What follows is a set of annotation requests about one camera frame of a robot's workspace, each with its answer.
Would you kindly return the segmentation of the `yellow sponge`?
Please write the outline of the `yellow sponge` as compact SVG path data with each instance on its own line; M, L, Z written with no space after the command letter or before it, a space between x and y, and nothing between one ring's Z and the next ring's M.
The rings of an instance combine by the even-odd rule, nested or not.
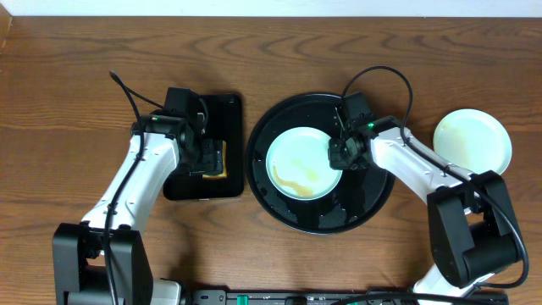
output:
M226 148L225 141L217 140L213 143L213 168L202 176L203 179L217 180L227 177L226 169Z

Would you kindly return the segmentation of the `mint plate with two drops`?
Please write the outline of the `mint plate with two drops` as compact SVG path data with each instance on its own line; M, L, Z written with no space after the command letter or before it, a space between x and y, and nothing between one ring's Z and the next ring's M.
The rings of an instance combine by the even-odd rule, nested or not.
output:
M342 171L329 165L329 140L328 134L312 127L296 127L278 135L265 159L272 185L283 195L300 201L331 193Z

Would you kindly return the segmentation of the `mint plate with sauce smear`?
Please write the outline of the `mint plate with sauce smear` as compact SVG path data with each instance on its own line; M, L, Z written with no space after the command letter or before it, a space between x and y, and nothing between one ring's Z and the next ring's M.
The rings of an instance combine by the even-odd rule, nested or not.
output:
M512 159L512 141L505 127L483 111L464 108L447 114L436 126L437 154L476 174L502 175Z

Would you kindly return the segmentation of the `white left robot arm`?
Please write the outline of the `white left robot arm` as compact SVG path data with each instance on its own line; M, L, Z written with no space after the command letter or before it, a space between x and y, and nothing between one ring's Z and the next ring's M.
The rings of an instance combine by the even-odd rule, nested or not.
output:
M182 286L152 275L142 234L177 168L225 172L222 140L203 138L187 118L149 114L130 128L128 153L102 198L78 224L53 235L58 304L180 304Z

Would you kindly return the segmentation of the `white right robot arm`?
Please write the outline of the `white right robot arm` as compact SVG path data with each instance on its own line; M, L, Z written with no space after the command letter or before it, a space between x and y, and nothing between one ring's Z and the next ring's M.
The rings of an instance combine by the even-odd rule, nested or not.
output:
M369 166L401 180L427 205L434 266L413 287L424 301L458 302L489 278L523 263L520 286L528 275L528 254L505 181L494 171L474 174L424 146L389 116L373 122L349 121L345 133L329 141L333 169Z

